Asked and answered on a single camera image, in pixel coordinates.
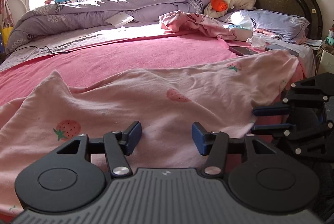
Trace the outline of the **yellow shopping bag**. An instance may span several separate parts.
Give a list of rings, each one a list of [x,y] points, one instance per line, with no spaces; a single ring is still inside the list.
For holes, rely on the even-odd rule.
[[[1,35],[2,35],[2,40],[3,40],[4,47],[7,47],[9,36],[10,36],[13,28],[14,27],[4,27],[4,28],[1,29]]]

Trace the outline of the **grey wrinkled bed sheet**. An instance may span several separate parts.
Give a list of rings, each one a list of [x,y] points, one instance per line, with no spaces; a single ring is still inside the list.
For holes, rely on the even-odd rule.
[[[113,42],[172,35],[173,33],[165,33],[159,23],[153,22],[126,24],[121,28],[108,25],[42,36],[12,51],[1,64],[1,75],[50,72],[57,68],[52,65],[53,58],[64,58],[77,50]]]

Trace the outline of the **dark smartphone on bed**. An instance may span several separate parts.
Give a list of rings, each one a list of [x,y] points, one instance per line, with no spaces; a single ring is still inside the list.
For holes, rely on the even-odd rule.
[[[229,50],[239,56],[258,54],[256,51],[253,51],[250,48],[241,46],[229,46]]]

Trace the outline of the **cream crumpled garment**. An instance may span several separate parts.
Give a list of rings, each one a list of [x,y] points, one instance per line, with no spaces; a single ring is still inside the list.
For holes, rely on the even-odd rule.
[[[204,9],[204,14],[218,19],[226,15],[229,11],[238,11],[238,10],[254,10],[256,0],[224,0],[228,4],[228,9],[223,12],[215,11],[211,6],[211,1]]]

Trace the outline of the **pink patterned crumpled garment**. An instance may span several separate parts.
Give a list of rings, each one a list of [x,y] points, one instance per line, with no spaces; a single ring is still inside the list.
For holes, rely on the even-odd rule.
[[[222,38],[232,41],[237,38],[233,30],[225,28],[221,22],[198,13],[169,12],[159,17],[159,23],[165,33],[193,31],[200,32],[210,38]]]

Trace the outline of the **white paper sheet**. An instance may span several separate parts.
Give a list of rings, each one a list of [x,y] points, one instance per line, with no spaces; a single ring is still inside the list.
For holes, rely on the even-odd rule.
[[[106,23],[113,25],[115,28],[120,28],[130,22],[132,22],[134,18],[125,12],[119,12],[116,15],[109,17],[105,20]]]

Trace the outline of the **pink terry bed blanket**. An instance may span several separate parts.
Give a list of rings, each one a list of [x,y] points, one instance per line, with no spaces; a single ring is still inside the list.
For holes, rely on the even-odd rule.
[[[206,72],[222,62],[219,75],[172,87],[207,108],[252,106],[275,100],[293,81],[305,75],[300,62],[280,52],[240,60],[237,73],[230,68],[236,55],[220,39],[198,34],[150,38],[85,48],[68,54],[44,56],[1,72],[1,113],[12,114],[33,89],[57,71],[75,92],[86,92],[133,69],[157,70],[192,67]]]

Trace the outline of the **lilac pillow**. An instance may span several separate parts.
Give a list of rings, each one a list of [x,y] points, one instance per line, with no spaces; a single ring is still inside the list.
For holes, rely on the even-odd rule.
[[[267,10],[239,10],[218,18],[228,24],[239,25],[288,43],[307,41],[309,21],[301,16]]]

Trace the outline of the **pink strawberry print garment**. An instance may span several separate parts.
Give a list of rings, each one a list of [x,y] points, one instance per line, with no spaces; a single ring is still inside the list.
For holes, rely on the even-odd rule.
[[[134,69],[88,88],[68,86],[52,72],[24,98],[1,107],[1,213],[22,211],[14,182],[22,169],[73,138],[66,121],[99,138],[142,124],[129,158],[138,167],[203,164],[191,138],[193,122],[241,138],[256,119],[252,109],[269,105],[303,78],[300,61],[286,51],[266,51],[222,62],[173,69]]]

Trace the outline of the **orange cloth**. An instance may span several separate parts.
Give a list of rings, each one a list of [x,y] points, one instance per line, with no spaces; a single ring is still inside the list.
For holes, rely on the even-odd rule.
[[[211,0],[211,6],[217,12],[223,12],[228,9],[228,4],[224,0]]]

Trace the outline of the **lilac floral duvet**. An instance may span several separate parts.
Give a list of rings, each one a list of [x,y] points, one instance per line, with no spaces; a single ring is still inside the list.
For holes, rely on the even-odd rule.
[[[31,40],[77,29],[107,25],[107,19],[124,12],[136,23],[150,23],[174,11],[203,13],[211,0],[86,0],[47,4],[25,13],[10,33],[6,54]]]

